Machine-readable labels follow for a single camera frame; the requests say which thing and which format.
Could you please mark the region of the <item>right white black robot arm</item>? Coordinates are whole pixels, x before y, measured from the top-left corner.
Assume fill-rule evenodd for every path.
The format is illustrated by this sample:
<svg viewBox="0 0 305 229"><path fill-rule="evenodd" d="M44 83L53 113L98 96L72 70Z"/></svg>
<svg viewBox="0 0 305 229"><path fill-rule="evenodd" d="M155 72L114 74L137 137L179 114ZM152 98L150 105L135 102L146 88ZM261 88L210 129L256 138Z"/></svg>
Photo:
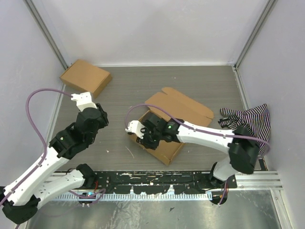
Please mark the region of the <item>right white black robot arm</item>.
<svg viewBox="0 0 305 229"><path fill-rule="evenodd" d="M146 149L155 150L160 141L189 143L216 149L226 157L215 162L209 174L214 188L224 187L227 179L236 173L250 175L258 158L259 144L244 127L219 130L192 124L183 119L168 121L148 113L141 121L134 121L137 142Z"/></svg>

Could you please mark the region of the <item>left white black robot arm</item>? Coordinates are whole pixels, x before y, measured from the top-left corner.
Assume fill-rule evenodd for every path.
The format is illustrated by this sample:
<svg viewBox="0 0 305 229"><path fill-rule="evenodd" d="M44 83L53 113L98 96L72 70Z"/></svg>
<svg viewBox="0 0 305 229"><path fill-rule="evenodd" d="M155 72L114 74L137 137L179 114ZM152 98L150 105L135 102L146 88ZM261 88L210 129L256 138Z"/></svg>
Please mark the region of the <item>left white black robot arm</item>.
<svg viewBox="0 0 305 229"><path fill-rule="evenodd" d="M59 131L50 141L46 155L42 155L16 181L0 188L0 204L4 215L15 224L22 224L62 193L79 187L93 188L96 174L87 164L78 165L56 181L48 184L44 184L44 181L93 144L99 129L108 124L107 113L100 104L80 111L76 121Z"/></svg>

